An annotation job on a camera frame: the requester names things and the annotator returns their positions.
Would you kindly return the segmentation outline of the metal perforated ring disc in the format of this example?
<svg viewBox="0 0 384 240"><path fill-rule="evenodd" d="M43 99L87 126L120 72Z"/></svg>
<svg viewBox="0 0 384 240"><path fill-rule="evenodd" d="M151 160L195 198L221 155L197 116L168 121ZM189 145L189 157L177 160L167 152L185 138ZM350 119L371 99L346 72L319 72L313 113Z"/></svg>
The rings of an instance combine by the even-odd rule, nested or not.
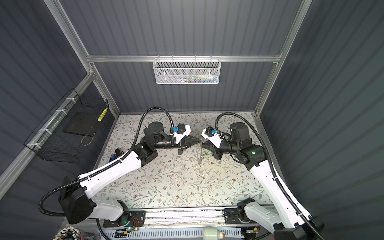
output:
<svg viewBox="0 0 384 240"><path fill-rule="evenodd" d="M197 163L198 163L198 165L202 164L202 160L203 160L203 146L202 146L202 142L200 142L197 144Z"/></svg>

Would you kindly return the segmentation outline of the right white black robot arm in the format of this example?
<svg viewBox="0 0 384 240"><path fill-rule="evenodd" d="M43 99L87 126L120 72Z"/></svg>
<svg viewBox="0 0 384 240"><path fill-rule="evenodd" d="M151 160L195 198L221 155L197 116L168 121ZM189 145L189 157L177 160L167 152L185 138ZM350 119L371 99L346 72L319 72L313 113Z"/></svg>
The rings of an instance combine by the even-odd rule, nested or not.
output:
<svg viewBox="0 0 384 240"><path fill-rule="evenodd" d="M277 213L248 198L238 203L238 217L254 221L268 230L276 240L323 240L324 224L300 204L277 173L271 154L256 128L239 114L225 112L215 120L214 127L202 131L203 148L216 160L223 154L242 165L266 191Z"/></svg>

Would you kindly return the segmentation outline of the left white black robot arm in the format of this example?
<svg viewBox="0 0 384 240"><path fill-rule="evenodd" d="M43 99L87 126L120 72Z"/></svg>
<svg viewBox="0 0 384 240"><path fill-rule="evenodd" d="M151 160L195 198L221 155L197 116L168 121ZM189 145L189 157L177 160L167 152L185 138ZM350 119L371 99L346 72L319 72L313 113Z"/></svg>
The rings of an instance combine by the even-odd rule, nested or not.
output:
<svg viewBox="0 0 384 240"><path fill-rule="evenodd" d="M66 217L70 224L87 219L108 220L116 222L119 227L133 223L131 211L123 201L109 204L98 200L97 193L120 177L149 164L158 156L158 149L177 149L181 155L186 149L202 142L191 136L191 126L175 125L165 109L155 109L168 117L171 124L169 134L165 133L160 122L150 123L144 129L143 138L139 137L140 130L137 130L132 146L125 154L78 177L65 177L60 187L49 191L39 200L39 212L52 217Z"/></svg>

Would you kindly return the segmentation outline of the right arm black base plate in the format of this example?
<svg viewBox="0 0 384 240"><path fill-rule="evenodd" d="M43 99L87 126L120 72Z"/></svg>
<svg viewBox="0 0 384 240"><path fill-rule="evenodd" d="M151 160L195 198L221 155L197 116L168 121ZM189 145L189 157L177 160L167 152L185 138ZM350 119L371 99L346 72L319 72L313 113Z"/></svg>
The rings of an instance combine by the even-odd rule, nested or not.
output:
<svg viewBox="0 0 384 240"><path fill-rule="evenodd" d="M242 220L240 218L239 211L237 208L224 208L222 210L222 214L225 219L225 223L228 225L234 224L256 224L255 221L252 220Z"/></svg>

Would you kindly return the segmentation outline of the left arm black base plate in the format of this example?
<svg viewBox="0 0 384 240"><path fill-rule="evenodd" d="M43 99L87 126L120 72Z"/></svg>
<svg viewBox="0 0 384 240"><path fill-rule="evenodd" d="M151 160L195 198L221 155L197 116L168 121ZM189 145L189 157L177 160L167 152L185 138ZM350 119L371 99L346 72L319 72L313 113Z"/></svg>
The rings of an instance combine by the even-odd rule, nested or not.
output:
<svg viewBox="0 0 384 240"><path fill-rule="evenodd" d="M138 228L143 227L146 219L146 211L130 211L130 215L123 214L116 221L112 222L105 220L103 223L104 228Z"/></svg>

